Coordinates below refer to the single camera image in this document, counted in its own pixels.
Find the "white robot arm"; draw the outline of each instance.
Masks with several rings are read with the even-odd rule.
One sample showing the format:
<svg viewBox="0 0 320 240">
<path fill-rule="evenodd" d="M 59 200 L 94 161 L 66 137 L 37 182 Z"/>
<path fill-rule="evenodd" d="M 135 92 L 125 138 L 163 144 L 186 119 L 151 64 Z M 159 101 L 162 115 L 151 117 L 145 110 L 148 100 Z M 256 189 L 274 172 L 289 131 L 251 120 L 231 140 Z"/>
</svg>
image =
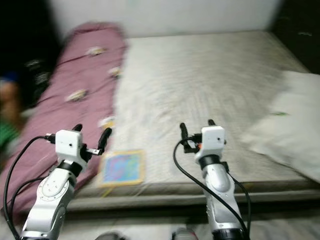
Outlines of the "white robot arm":
<svg viewBox="0 0 320 240">
<path fill-rule="evenodd" d="M 185 153 L 195 153 L 195 162 L 201 167 L 205 186 L 234 211 L 231 212 L 230 209 L 223 205 L 221 200 L 218 200 L 212 193 L 209 193 L 207 190 L 204 191 L 207 205 L 206 212 L 213 239 L 248 239 L 248 233 L 246 232 L 247 236 L 243 234 L 243 225 L 239 222 L 241 215 L 234 196 L 235 182 L 228 174 L 229 168 L 227 163 L 221 162 L 222 151 L 226 144 L 225 130 L 221 126 L 215 125 L 211 119 L 208 123 L 209 126 L 203 127 L 201 133 L 194 134 L 192 137 L 188 137 L 186 125 L 181 123 L 182 140 L 180 142 L 182 142 L 181 144 L 184 147 Z M 195 148 L 192 148 L 188 144 L 187 140 L 189 139 L 195 143 Z"/>
<path fill-rule="evenodd" d="M 83 144 L 78 124 L 73 130 L 47 135 L 55 144 L 59 165 L 37 188 L 36 201 L 29 212 L 20 238 L 22 240 L 56 240 L 63 225 L 67 206 L 74 196 L 77 176 L 87 168 L 92 155 L 101 155 L 112 130 L 107 128 L 97 149 Z"/>
</svg>

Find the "pillow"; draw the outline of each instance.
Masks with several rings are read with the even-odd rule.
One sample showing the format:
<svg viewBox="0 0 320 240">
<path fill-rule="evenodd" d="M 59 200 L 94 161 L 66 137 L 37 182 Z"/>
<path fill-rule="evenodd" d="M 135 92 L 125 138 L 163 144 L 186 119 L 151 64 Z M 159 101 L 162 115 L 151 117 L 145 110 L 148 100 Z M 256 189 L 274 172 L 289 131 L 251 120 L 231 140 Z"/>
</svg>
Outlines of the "pillow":
<svg viewBox="0 0 320 240">
<path fill-rule="evenodd" d="M 242 137 L 249 149 L 320 183 L 320 75 L 285 71 L 288 90 Z"/>
</svg>

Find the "bed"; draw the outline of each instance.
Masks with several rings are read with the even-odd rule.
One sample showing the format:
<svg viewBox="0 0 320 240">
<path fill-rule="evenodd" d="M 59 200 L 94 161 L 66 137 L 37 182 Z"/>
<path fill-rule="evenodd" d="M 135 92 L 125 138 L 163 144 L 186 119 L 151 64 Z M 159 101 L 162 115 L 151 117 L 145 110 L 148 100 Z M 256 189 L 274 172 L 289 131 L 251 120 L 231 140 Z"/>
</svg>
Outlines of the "bed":
<svg viewBox="0 0 320 240">
<path fill-rule="evenodd" d="M 78 29 L 78 33 L 83 33 L 83 30 Z M 186 123 L 189 133 L 198 133 L 211 118 L 226 129 L 227 145 L 223 159 L 228 162 L 233 176 L 248 188 L 254 202 L 320 198 L 318 183 L 247 150 L 239 141 L 242 134 L 266 114 L 268 103 L 282 90 L 279 80 L 281 72 L 306 72 L 270 33 L 252 31 L 130 38 L 126 40 L 128 50 L 118 80 L 109 79 L 106 71 L 121 65 L 125 43 L 118 38 L 116 43 L 109 46 L 114 50 L 110 52 L 111 60 L 105 59 L 105 62 L 97 61 L 90 65 L 82 56 L 73 55 L 79 49 L 79 43 L 93 47 L 91 41 L 94 39 L 100 39 L 101 45 L 104 38 L 109 39 L 110 36 L 94 35 L 86 40 L 80 37 L 81 34 L 77 36 L 79 42 L 74 39 L 69 42 L 67 49 L 70 51 L 64 52 L 57 66 L 55 74 L 62 70 L 64 74 L 59 78 L 53 77 L 53 81 L 68 79 L 68 84 L 75 84 L 75 73 L 82 74 L 84 79 L 92 79 L 97 75 L 108 76 L 107 81 L 100 82 L 102 85 L 92 85 L 95 90 L 91 92 L 95 97 L 103 97 L 108 94 L 106 89 L 112 91 L 108 98 L 96 99 L 105 104 L 90 105 L 93 107 L 90 110 L 87 102 L 83 101 L 80 113 L 77 111 L 77 119 L 71 112 L 59 121 L 47 122 L 46 131 L 57 131 L 57 127 L 71 128 L 71 125 L 81 122 L 84 125 L 84 139 L 89 139 L 88 143 L 94 145 L 94 140 L 98 139 L 101 132 L 97 128 L 98 120 L 115 115 L 116 126 L 109 151 L 144 150 L 145 178 L 138 185 L 101 187 L 99 174 L 95 176 L 99 159 L 94 158 L 88 172 L 81 176 L 78 187 L 95 177 L 77 192 L 69 205 L 71 211 L 204 204 L 202 190 L 176 169 L 172 151 L 181 136 L 181 122 Z M 81 64 L 68 65 L 70 61 L 78 59 L 82 61 Z M 57 99 L 55 95 L 48 95 L 52 93 L 53 86 L 58 88 L 57 91 L 62 90 L 61 85 L 53 84 L 42 99 Z M 62 107 L 56 102 L 51 105 Z M 76 111 L 75 106 L 68 106 L 68 110 Z M 39 109 L 46 114 L 54 110 L 52 117 L 59 111 L 43 108 L 45 105 L 40 102 L 38 115 Z M 95 112 L 94 119 L 84 118 L 91 112 Z M 41 148 L 39 154 L 45 155 L 48 149 L 48 146 Z M 180 150 L 177 157 L 183 167 L 201 179 L 200 167 L 194 163 L 192 154 L 183 154 Z M 33 166 L 32 176 L 47 173 L 54 162 L 54 156 L 50 155 L 46 170 L 39 171 L 38 165 Z M 34 199 L 32 193 L 35 193 L 31 190 L 28 189 L 17 198 L 17 210 L 24 211 L 30 207 Z M 19 201 L 19 198 L 26 196 L 28 204 Z M 239 189 L 236 189 L 236 198 L 240 202 L 245 200 Z"/>
</svg>

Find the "white bedsheet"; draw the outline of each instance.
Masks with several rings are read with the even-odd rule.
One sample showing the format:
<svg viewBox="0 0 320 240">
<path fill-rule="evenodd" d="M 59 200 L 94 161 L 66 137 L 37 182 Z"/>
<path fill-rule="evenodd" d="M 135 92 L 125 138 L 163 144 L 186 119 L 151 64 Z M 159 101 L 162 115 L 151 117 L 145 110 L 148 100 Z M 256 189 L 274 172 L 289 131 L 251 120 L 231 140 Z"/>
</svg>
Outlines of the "white bedsheet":
<svg viewBox="0 0 320 240">
<path fill-rule="evenodd" d="M 304 191 L 311 181 L 249 151 L 240 141 L 268 113 L 269 103 L 282 90 L 282 70 L 306 71 L 269 33 L 131 38 L 128 45 L 116 91 L 116 123 L 109 150 L 143 149 L 145 179 L 140 185 L 110 192 L 99 188 L 98 176 L 79 197 L 97 198 L 100 208 L 203 203 L 202 190 L 179 172 L 172 153 L 181 138 L 181 122 L 194 134 L 210 118 L 226 130 L 222 159 L 233 176 L 246 183 L 254 199 L 320 196 L 320 190 Z M 177 158 L 188 172 L 202 178 L 193 154 L 183 154 L 181 148 Z M 101 200 L 106 191 L 107 198 Z M 253 192 L 262 194 L 257 197 Z M 127 196 L 136 198 L 120 199 Z"/>
</svg>

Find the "pink blanket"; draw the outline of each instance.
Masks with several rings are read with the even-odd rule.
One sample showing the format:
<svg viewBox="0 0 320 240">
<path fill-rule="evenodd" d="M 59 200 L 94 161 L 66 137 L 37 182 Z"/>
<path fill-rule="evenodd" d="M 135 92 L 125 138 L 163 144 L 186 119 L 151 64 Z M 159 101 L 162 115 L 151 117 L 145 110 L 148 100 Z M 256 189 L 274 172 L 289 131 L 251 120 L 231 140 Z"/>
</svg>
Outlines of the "pink blanket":
<svg viewBox="0 0 320 240">
<path fill-rule="evenodd" d="M 88 56 L 92 47 L 106 48 L 106 52 Z M 83 142 L 88 147 L 97 147 L 102 129 L 98 122 L 113 114 L 113 96 L 117 85 L 109 70 L 122 64 L 126 44 L 117 26 L 109 23 L 86 23 L 71 34 L 51 78 L 51 85 L 42 95 L 36 114 L 28 121 L 14 156 L 6 164 L 0 176 L 0 199 L 3 207 L 3 191 L 8 170 L 26 143 L 33 137 L 71 129 L 83 125 Z M 85 89 L 84 99 L 65 102 L 73 92 Z M 86 172 L 77 178 L 76 188 L 83 186 L 97 174 L 99 157 L 92 157 Z M 55 146 L 40 139 L 35 141 L 17 163 L 9 184 L 8 200 L 23 182 L 46 176 L 57 163 Z M 36 199 L 39 182 L 30 185 L 16 198 L 14 212 L 28 210 Z"/>
</svg>

